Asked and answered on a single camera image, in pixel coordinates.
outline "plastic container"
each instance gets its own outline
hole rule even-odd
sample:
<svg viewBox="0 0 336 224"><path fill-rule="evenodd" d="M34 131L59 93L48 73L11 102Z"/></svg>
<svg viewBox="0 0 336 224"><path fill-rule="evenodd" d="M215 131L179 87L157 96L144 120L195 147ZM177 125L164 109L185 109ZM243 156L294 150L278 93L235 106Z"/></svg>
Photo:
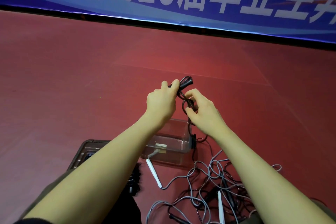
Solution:
<svg viewBox="0 0 336 224"><path fill-rule="evenodd" d="M166 165L189 167L194 142L188 132L188 122L170 119L149 141L141 158Z"/></svg>

